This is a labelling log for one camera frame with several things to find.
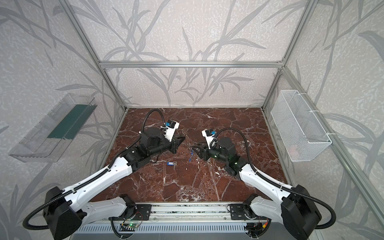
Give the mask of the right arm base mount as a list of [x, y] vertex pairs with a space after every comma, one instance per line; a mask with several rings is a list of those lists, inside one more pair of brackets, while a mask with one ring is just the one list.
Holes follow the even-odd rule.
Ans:
[[232, 221], [243, 221], [243, 222], [267, 222], [266, 217], [256, 216], [254, 218], [248, 217], [246, 215], [243, 204], [228, 204], [227, 211], [230, 213], [230, 218]]

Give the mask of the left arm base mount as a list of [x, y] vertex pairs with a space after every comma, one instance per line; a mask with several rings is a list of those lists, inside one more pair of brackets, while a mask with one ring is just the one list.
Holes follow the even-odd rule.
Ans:
[[135, 206], [130, 205], [120, 215], [120, 218], [130, 221], [148, 221], [150, 218], [151, 209], [152, 205], [150, 204], [138, 204]]

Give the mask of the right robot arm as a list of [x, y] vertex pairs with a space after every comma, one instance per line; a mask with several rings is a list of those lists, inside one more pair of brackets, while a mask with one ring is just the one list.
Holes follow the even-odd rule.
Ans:
[[212, 148], [206, 143], [199, 143], [192, 149], [204, 161], [214, 159], [225, 163], [229, 175], [267, 196], [265, 199], [252, 194], [243, 202], [246, 218], [259, 220], [264, 217], [278, 222], [297, 240], [308, 239], [322, 219], [315, 203], [304, 198], [304, 195], [308, 195], [304, 187], [294, 188], [253, 169], [246, 159], [237, 154], [230, 138], [220, 139]]

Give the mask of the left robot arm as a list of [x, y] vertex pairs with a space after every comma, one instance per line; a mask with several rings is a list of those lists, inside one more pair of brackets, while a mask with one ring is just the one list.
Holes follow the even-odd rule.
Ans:
[[92, 199], [115, 182], [149, 164], [153, 156], [167, 151], [175, 154], [186, 138], [174, 132], [171, 130], [165, 134], [161, 129], [148, 128], [141, 134], [139, 144], [125, 148], [108, 166], [63, 190], [58, 187], [49, 190], [46, 202], [69, 193], [43, 210], [43, 217], [54, 239], [63, 240], [80, 227], [95, 221], [133, 216], [137, 207], [127, 195], [99, 202], [92, 202]]

